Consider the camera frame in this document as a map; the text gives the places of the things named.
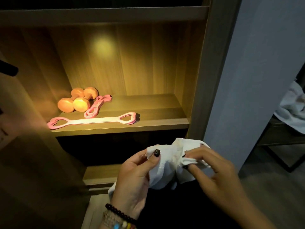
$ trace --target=dumbbell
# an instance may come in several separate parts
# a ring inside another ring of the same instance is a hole
[[[58,101],[57,106],[63,112],[73,112],[73,101],[78,97],[84,97],[84,90],[82,88],[74,88],[71,91],[71,98],[62,98]]]
[[[88,87],[84,90],[85,97],[78,97],[73,102],[73,107],[76,111],[85,112],[90,108],[89,100],[94,100],[98,92],[94,87]]]

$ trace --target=wooden shelf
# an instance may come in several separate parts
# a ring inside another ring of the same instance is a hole
[[[0,26],[194,21],[207,19],[208,10],[208,6],[4,10],[0,11]]]
[[[70,136],[155,131],[189,127],[189,121],[174,94],[114,96],[112,101],[103,104],[97,117],[120,116],[127,112],[136,112],[139,114],[139,121],[132,125],[124,125],[118,122],[68,125],[52,130],[52,132],[55,136]],[[83,119],[84,113],[74,111],[72,113],[62,113],[60,116],[70,120],[76,120]]]
[[[111,187],[119,174],[121,164],[88,166],[83,181],[89,188]]]

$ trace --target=white wall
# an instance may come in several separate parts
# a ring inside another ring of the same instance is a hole
[[[204,141],[239,170],[305,62],[305,0],[242,0]]]

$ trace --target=white cloth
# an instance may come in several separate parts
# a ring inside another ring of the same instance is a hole
[[[148,159],[156,149],[159,149],[161,152],[159,164],[149,172],[150,188],[159,190],[172,182],[171,188],[175,189],[177,181],[179,183],[193,181],[195,178],[191,173],[182,168],[183,165],[196,164],[200,169],[210,167],[204,160],[197,161],[193,158],[183,158],[185,151],[198,148],[201,144],[209,147],[203,141],[183,138],[177,138],[171,145],[155,145],[148,147]],[[112,197],[115,185],[116,183],[108,190],[110,197]]]
[[[295,81],[282,99],[274,115],[296,131],[305,134],[305,94]]]

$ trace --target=black nail polish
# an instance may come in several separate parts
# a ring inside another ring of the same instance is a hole
[[[158,150],[158,149],[156,149],[155,151],[154,151],[154,156],[156,156],[156,157],[158,157],[158,156],[160,156],[160,150]]]

